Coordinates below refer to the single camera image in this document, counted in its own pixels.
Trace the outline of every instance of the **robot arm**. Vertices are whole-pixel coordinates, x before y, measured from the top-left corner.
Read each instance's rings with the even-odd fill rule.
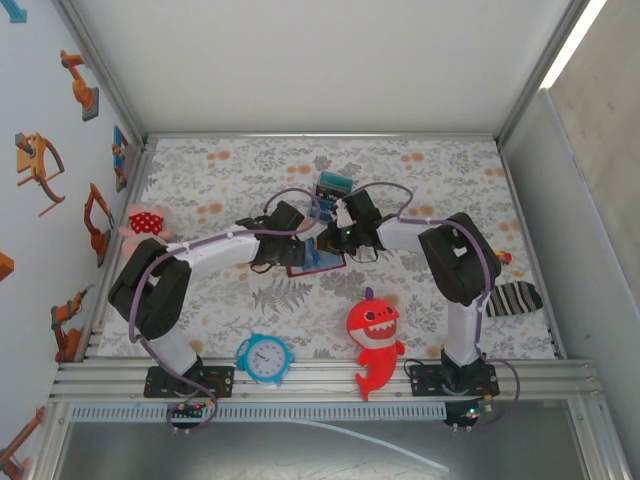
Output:
[[[336,222],[318,236],[318,249],[355,255],[358,248],[367,246],[424,254],[436,286],[447,299],[448,330],[441,370],[444,383],[453,392],[475,383],[485,367],[477,340],[488,301],[488,295],[483,297],[486,279],[476,248],[484,256],[490,288],[501,266],[471,218],[465,213],[435,221],[382,217],[365,191],[345,197],[344,206],[340,203]]]
[[[279,202],[270,216],[242,219],[221,234],[191,244],[167,246],[152,238],[145,240],[109,291],[109,303],[129,322],[144,272],[159,257],[177,251],[151,272],[153,282],[147,281],[137,298],[135,327],[157,359],[178,375],[197,381],[201,361],[177,325],[190,281],[239,263],[302,266],[304,242],[264,232],[294,231],[303,219],[294,207]]]

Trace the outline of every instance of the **pink plush toy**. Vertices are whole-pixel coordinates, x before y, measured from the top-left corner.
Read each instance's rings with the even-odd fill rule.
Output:
[[[164,243],[175,235],[171,230],[163,230],[164,208],[162,207],[153,207],[146,211],[142,205],[131,205],[127,209],[127,214],[131,228],[118,228],[118,231],[125,237],[122,242],[122,254],[127,259],[131,258],[140,242],[148,238],[156,238]]]

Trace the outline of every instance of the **floor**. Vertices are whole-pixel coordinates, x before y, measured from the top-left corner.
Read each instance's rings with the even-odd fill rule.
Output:
[[[525,239],[495,143],[490,141],[329,140],[301,138],[164,139],[156,146],[141,202],[167,210],[166,227],[177,240],[219,232],[286,187],[310,189],[319,172],[349,176],[356,185],[395,181],[411,188],[412,218],[446,218],[467,212],[496,250],[513,255],[497,283],[534,282]],[[383,214],[395,212],[406,194],[372,188]],[[300,211],[308,199],[288,195]],[[317,226],[310,234],[317,235]],[[191,284],[180,321],[194,350],[233,358],[252,333],[281,337],[298,359],[353,359],[358,347],[345,321],[365,287],[400,312],[399,339],[408,356],[438,358],[446,337],[446,306],[423,256],[382,252],[375,263],[288,278],[284,269],[265,275],[247,265],[211,272]],[[490,356],[554,358],[544,309],[486,319],[481,345]],[[110,306],[99,355],[146,355],[131,345],[126,324]]]

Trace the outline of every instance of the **red plush shark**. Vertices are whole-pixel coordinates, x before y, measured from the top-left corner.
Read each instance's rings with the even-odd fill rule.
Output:
[[[396,368],[398,355],[404,355],[404,345],[396,340],[398,311],[382,298],[373,298],[367,287],[365,299],[358,303],[347,318],[347,332],[364,350],[358,364],[367,367],[367,377],[356,373],[356,381],[365,402],[369,393],[384,387]]]

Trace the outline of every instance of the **white wall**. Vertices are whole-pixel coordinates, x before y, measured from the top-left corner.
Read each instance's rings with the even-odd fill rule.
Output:
[[[640,312],[546,90],[503,154],[568,354],[594,358],[632,471],[640,475]]]
[[[569,0],[74,0],[147,132],[497,133]]]
[[[49,395],[56,370],[51,307],[99,283],[102,270],[83,223],[89,182],[98,186],[116,216],[126,195],[126,190],[115,191],[111,143],[118,121],[113,109],[101,95],[99,116],[82,121],[71,75],[60,64],[61,49],[76,53],[71,37],[51,2],[19,4],[27,9],[26,24],[10,24],[0,9],[0,252],[15,261],[15,271],[0,281],[0,447]],[[95,86],[90,71],[79,69]],[[42,189],[34,181],[16,185],[27,176],[16,173],[18,132],[48,138],[66,169],[50,183],[66,199],[41,218],[38,213],[50,204]],[[45,163],[48,173],[55,171],[50,157]],[[107,228],[99,208],[93,218],[97,227]],[[96,291],[85,298],[73,320],[76,326],[91,312]]]
[[[609,0],[550,92],[640,303],[638,25],[640,2]]]

